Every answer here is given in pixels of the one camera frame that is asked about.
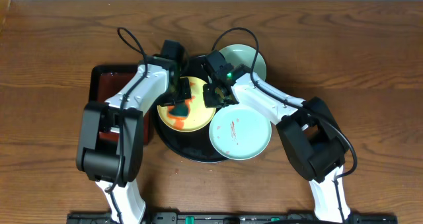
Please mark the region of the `green orange sponge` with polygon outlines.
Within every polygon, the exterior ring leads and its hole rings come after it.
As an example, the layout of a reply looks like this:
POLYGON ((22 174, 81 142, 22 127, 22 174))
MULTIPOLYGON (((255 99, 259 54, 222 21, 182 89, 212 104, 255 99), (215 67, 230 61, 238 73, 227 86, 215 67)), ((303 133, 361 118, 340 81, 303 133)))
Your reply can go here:
POLYGON ((190 109, 185 102, 177 103, 172 108, 168 109, 171 116, 185 118, 189 115, 190 109))

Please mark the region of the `yellow plate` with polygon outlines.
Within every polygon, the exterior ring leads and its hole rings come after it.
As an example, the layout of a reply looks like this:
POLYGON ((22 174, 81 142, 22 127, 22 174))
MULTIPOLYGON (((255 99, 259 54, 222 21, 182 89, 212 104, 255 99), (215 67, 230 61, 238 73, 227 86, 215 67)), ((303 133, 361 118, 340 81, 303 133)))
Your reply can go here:
POLYGON ((188 77, 190 81, 191 98, 185 103, 189 106, 189 115, 185 118, 171 116, 168 112, 173 106, 157 106, 158 115, 169 128, 180 132, 193 132, 202 129, 214 117, 216 108, 206 108, 203 98, 203 86, 206 84, 200 78, 188 77))

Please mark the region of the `light blue plate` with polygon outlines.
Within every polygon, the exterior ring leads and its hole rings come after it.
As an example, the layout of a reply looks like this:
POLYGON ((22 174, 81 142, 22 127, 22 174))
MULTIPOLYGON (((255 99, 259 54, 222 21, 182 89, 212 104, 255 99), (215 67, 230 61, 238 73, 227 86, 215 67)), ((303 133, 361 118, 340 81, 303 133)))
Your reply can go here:
MULTIPOLYGON (((252 67, 252 61, 256 50, 250 46, 244 44, 232 44, 226 46, 219 51, 227 62, 232 65, 246 65, 252 67)), ((262 79, 265 80, 267 76, 266 62, 261 54, 257 55, 257 59, 254 65, 254 72, 262 79)))
POLYGON ((224 157, 239 161, 251 159, 263 152, 271 135, 269 119, 242 104, 220 109, 209 128, 213 148, 224 157))

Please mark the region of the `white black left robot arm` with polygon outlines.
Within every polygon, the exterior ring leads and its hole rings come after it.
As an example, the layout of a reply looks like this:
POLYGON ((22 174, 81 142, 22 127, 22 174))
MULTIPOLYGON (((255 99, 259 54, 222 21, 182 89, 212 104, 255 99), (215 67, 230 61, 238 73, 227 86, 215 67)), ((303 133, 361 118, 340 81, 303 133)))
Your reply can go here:
POLYGON ((102 189, 113 223, 141 223, 146 203, 136 177, 143 158, 145 115, 153 105, 190 98, 182 56, 154 55, 137 65, 98 65, 77 148, 77 169, 102 189))

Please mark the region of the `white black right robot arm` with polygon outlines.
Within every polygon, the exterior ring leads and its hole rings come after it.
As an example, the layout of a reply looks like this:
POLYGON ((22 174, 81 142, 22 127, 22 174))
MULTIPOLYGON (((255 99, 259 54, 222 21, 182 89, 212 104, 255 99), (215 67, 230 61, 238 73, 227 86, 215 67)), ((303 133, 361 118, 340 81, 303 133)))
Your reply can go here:
POLYGON ((263 81, 246 65, 204 65, 211 82, 205 86, 206 106, 241 104, 275 124, 294 170, 309 181, 320 222, 347 223, 342 178, 358 164, 354 147, 341 132, 326 103, 303 100, 263 81))

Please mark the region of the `black rectangular tray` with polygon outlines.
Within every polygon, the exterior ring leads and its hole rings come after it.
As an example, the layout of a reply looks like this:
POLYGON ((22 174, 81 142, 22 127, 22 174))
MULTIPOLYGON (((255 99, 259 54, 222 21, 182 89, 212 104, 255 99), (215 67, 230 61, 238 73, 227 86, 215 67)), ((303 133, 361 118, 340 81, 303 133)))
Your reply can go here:
MULTIPOLYGON (((107 98, 118 93, 132 79, 137 71, 137 65, 98 65, 91 72, 89 101, 105 102, 107 98)), ((146 146, 153 137, 153 122, 150 112, 143 117, 143 145, 146 146)), ((99 132, 102 140, 118 142, 118 134, 99 132)))

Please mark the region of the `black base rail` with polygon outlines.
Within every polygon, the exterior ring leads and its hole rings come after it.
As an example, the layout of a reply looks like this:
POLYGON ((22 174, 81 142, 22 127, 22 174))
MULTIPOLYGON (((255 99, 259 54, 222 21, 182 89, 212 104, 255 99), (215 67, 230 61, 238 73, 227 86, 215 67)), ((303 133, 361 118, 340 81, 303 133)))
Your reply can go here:
MULTIPOLYGON (((114 223, 110 213, 70 213, 67 224, 114 223)), ((287 213, 283 215, 244 215, 212 213, 149 212, 141 224, 263 224, 263 223, 321 223, 312 213, 287 213)), ((351 213, 348 224, 398 224, 394 215, 351 213)))

